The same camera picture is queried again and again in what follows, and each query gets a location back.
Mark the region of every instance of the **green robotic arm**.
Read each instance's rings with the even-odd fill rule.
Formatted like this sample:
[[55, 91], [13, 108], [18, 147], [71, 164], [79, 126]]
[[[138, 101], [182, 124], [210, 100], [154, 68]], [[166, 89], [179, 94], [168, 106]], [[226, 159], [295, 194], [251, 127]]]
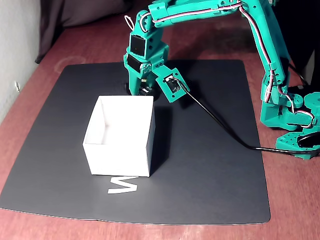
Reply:
[[[219, 17], [240, 11], [249, 21], [265, 75], [261, 86], [261, 122], [289, 132], [276, 141], [276, 147], [292, 151], [318, 150], [319, 145], [301, 146], [299, 139], [320, 131], [320, 93], [288, 93], [290, 72], [285, 42], [268, 0], [157, 0], [140, 11], [135, 24], [126, 21], [132, 32], [124, 55], [133, 95], [150, 95], [157, 83], [170, 103], [186, 94], [178, 82], [189, 88], [179, 71], [165, 63], [169, 47], [161, 41], [163, 27], [175, 23]], [[316, 155], [295, 154], [309, 159]]]

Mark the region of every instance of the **wooden table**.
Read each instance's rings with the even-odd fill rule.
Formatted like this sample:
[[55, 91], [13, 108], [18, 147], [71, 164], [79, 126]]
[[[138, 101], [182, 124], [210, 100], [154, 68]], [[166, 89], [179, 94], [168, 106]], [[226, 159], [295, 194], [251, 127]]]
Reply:
[[[141, 6], [134, 7], [129, 15], [135, 18], [139, 9], [142, 9]], [[129, 32], [123, 15], [118, 15], [86, 26], [67, 29], [61, 35], [25, 85], [0, 126], [0, 189], [3, 188], [32, 124], [63, 68], [71, 64], [122, 61], [129, 43]], [[163, 40], [170, 46], [170, 59], [243, 60], [261, 145], [275, 146], [276, 138], [285, 132], [269, 129], [259, 121], [264, 69], [245, 18], [234, 14], [179, 23], [165, 29]], [[219, 81], [214, 75], [211, 77], [213, 81]], [[299, 78], [292, 74], [291, 85], [299, 83]], [[320, 239], [320, 158], [303, 161], [292, 156], [263, 153], [263, 162], [271, 211], [271, 220], [266, 224], [122, 224], [0, 210], [0, 239]]]

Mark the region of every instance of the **black mat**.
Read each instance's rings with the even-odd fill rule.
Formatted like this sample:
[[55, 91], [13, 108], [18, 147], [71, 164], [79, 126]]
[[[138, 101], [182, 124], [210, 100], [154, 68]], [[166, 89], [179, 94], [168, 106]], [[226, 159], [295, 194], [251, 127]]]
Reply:
[[[170, 61], [195, 95], [249, 144], [259, 137], [244, 65], [238, 60]], [[15, 161], [0, 207], [75, 219], [146, 224], [255, 224], [270, 219], [262, 155], [229, 137], [187, 96], [155, 102], [150, 178], [91, 175], [82, 142], [99, 95], [125, 95], [123, 63], [71, 65], [47, 98]]]

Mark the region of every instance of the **white box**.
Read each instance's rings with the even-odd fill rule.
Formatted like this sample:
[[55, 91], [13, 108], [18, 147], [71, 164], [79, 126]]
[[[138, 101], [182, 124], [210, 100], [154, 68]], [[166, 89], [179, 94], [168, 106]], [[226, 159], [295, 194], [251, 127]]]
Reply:
[[83, 148], [93, 175], [149, 177], [155, 134], [152, 96], [99, 96]]

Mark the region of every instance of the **wire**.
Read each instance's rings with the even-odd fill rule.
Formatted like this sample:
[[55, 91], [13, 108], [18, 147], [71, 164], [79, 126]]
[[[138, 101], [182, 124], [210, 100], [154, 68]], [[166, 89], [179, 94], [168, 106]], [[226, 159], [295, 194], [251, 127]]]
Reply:
[[143, 14], [141, 16], [141, 18], [139, 20], [140, 28], [141, 28], [142, 32], [144, 32], [144, 33], [148, 32], [148, 31], [144, 27], [143, 20], [149, 15], [151, 15], [151, 13], [150, 12], [146, 12], [145, 14]]
[[306, 125], [306, 126], [300, 125], [304, 129], [310, 128], [312, 126], [314, 119], [315, 119], [315, 116], [312, 113], [307, 112], [307, 111], [302, 111], [302, 110], [295, 111], [294, 102], [291, 100], [289, 94], [282, 92], [281, 87], [279, 85], [278, 85], [278, 92], [282, 95], [285, 95], [286, 98], [289, 100], [290, 106], [291, 106], [291, 111], [293, 114], [305, 114], [305, 115], [308, 115], [311, 117], [311, 122], [308, 125]]
[[278, 153], [278, 154], [286, 154], [286, 155], [292, 155], [292, 154], [319, 154], [320, 149], [317, 150], [302, 150], [302, 151], [293, 151], [293, 150], [284, 150], [284, 149], [276, 149], [276, 148], [269, 148], [269, 147], [258, 147], [258, 146], [251, 146], [245, 143], [228, 125], [225, 125], [223, 122], [221, 122], [210, 110], [208, 110], [200, 101], [198, 101], [192, 94], [188, 91], [187, 87], [177, 78], [175, 80], [178, 82], [180, 87], [185, 91], [186, 94], [188, 94], [207, 114], [210, 115], [218, 124], [220, 127], [222, 127], [234, 140], [236, 140], [239, 144], [244, 146], [247, 149], [250, 150], [258, 150], [258, 151], [264, 151], [264, 152], [270, 152], [270, 153]]
[[187, 11], [187, 12], [178, 13], [178, 14], [166, 16], [163, 18], [159, 18], [158, 20], [154, 20], [153, 22], [160, 23], [160, 22], [163, 22], [166, 20], [176, 19], [176, 18], [185, 17], [185, 16], [207, 14], [207, 13], [223, 11], [223, 10], [231, 10], [231, 9], [236, 9], [236, 8], [240, 7], [241, 5], [242, 5], [242, 3], [237, 3], [237, 4], [230, 5], [230, 6], [220, 6], [218, 8], [214, 8], [214, 9], [209, 8], [209, 9], [197, 10], [197, 11]]
[[135, 28], [135, 25], [134, 25], [134, 22], [132, 21], [131, 17], [129, 17], [128, 15], [124, 15], [124, 20], [125, 20], [126, 24], [129, 26], [129, 28], [131, 29], [131, 31], [133, 31]]
[[[185, 16], [193, 16], [193, 15], [199, 15], [199, 14], [207, 14], [207, 13], [212, 13], [212, 12], [217, 12], [217, 11], [223, 11], [223, 10], [231, 10], [231, 9], [236, 9], [238, 7], [240, 7], [242, 5], [242, 3], [237, 3], [237, 4], [233, 4], [230, 6], [221, 6], [215, 9], [209, 8], [209, 9], [204, 9], [204, 10], [197, 10], [197, 11], [187, 11], [187, 12], [183, 12], [183, 13], [178, 13], [178, 14], [174, 14], [174, 15], [170, 15], [170, 16], [166, 16], [163, 18], [159, 18], [158, 20], [152, 20], [154, 23], [160, 23], [166, 20], [171, 20], [171, 19], [176, 19], [176, 18], [180, 18], [180, 17], [185, 17]], [[151, 15], [150, 12], [147, 12], [145, 14], [143, 14], [140, 18], [140, 28], [141, 30], [146, 33], [147, 30], [145, 29], [145, 27], [143, 26], [143, 20], [145, 17]]]
[[269, 100], [270, 100], [270, 97], [271, 97], [272, 85], [274, 84], [274, 78], [275, 78], [275, 76], [274, 76], [275, 73], [274, 73], [274, 71], [273, 71], [272, 68], [271, 68], [271, 59], [270, 59], [270, 57], [269, 57], [269, 55], [268, 55], [268, 52], [267, 52], [267, 50], [266, 50], [266, 46], [264, 45], [264, 42], [263, 42], [263, 40], [262, 40], [261, 33], [260, 33], [259, 29], [258, 29], [258, 26], [257, 26], [256, 22], [255, 22], [254, 19], [250, 16], [250, 14], [244, 9], [244, 7], [243, 7], [242, 5], [239, 7], [239, 11], [245, 16], [245, 18], [246, 18], [246, 19], [249, 21], [249, 23], [252, 25], [252, 27], [253, 27], [253, 29], [254, 29], [254, 31], [255, 31], [255, 34], [256, 34], [256, 36], [257, 36], [257, 38], [258, 38], [258, 43], [259, 43], [259, 45], [260, 45], [260, 49], [261, 49], [261, 51], [262, 51], [262, 53], [263, 53], [263, 55], [264, 55], [264, 58], [265, 58], [266, 62], [267, 62], [268, 65], [269, 65], [269, 68], [270, 68], [269, 84], [268, 84], [268, 86], [266, 87], [265, 94], [264, 94], [264, 101], [265, 101], [266, 103], [268, 103]]

